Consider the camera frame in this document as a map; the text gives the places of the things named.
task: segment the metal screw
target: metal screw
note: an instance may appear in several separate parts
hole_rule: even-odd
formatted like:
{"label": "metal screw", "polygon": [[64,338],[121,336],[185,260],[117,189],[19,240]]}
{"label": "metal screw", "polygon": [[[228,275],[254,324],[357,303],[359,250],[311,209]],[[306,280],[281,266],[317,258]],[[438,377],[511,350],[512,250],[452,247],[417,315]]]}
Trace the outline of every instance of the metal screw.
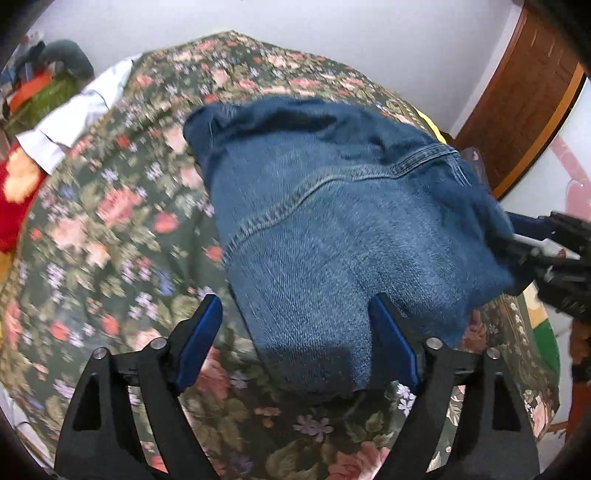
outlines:
{"label": "metal screw", "polygon": [[486,351],[486,354],[491,357],[493,360],[498,360],[501,358],[501,352],[498,351],[496,348],[491,347]]}
{"label": "metal screw", "polygon": [[94,358],[96,358],[97,360],[100,360],[101,358],[104,358],[107,356],[107,349],[103,346],[98,347],[94,353],[92,353],[92,356]]}
{"label": "metal screw", "polygon": [[150,342],[150,347],[154,350],[160,350],[166,346],[166,338],[158,337]]}
{"label": "metal screw", "polygon": [[433,350],[439,350],[443,346],[443,342],[437,337],[429,337],[427,346]]}

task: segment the floral tablecloth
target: floral tablecloth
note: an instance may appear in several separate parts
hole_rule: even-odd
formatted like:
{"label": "floral tablecloth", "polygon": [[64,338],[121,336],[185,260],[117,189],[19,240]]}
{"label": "floral tablecloth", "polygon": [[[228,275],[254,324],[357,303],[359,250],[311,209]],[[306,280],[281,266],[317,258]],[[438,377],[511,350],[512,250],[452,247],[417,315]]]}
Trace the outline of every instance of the floral tablecloth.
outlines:
{"label": "floral tablecloth", "polygon": [[[429,129],[351,67],[236,32],[139,59],[122,99],[41,189],[0,295],[0,380],[52,452],[95,348],[142,348],[215,292],[223,325],[182,402],[223,478],[370,478],[388,454],[414,402],[408,388],[395,382],[317,406],[284,394],[228,289],[214,211],[181,129],[203,103],[274,94],[365,105]],[[530,333],[503,296],[473,315],[463,347],[501,350],[539,436],[557,408],[557,379]],[[130,398],[146,456],[163,469],[139,392]],[[462,398],[457,387],[433,468],[449,455]]]}

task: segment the wooden door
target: wooden door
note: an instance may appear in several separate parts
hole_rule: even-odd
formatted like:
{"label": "wooden door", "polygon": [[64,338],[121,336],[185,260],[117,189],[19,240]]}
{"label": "wooden door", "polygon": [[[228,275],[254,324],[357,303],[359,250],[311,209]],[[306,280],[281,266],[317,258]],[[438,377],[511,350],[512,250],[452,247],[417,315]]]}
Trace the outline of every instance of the wooden door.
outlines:
{"label": "wooden door", "polygon": [[501,197],[542,153],[579,91],[576,55],[535,12],[524,8],[511,42],[453,145],[482,153]]}

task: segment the stuffed toy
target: stuffed toy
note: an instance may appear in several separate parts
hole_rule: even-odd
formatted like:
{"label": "stuffed toy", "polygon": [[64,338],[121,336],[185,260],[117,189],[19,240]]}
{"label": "stuffed toy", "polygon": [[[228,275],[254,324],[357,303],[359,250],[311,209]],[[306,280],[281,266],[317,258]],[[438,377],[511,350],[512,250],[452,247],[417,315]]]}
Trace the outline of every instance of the stuffed toy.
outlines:
{"label": "stuffed toy", "polygon": [[29,206],[46,177],[47,173],[15,141],[8,158],[0,163],[0,252],[17,247]]}

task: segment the denim fabric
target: denim fabric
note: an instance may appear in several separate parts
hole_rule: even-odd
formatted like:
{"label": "denim fabric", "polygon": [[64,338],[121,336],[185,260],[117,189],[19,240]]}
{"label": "denim fabric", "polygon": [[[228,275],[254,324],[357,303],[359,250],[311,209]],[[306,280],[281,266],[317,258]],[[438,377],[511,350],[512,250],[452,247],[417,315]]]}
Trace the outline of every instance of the denim fabric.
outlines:
{"label": "denim fabric", "polygon": [[512,283],[487,240],[512,234],[456,150],[345,103],[215,103],[187,120],[224,262],[279,387],[330,397],[395,380],[368,300],[386,292],[455,345]]}

